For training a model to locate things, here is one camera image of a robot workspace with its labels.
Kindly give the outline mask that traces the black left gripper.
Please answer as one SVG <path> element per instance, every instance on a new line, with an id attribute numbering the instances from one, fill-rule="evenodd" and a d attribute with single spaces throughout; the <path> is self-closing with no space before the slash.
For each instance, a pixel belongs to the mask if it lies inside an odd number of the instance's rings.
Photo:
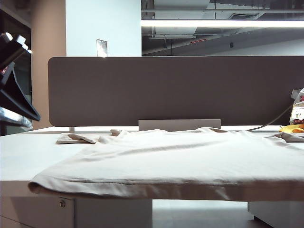
<path id="1" fill-rule="evenodd" d="M 23 94 L 14 74 L 14 61 L 24 52 L 25 44 L 0 45 L 0 124 L 32 130 L 29 119 L 39 121 L 40 115 Z"/>

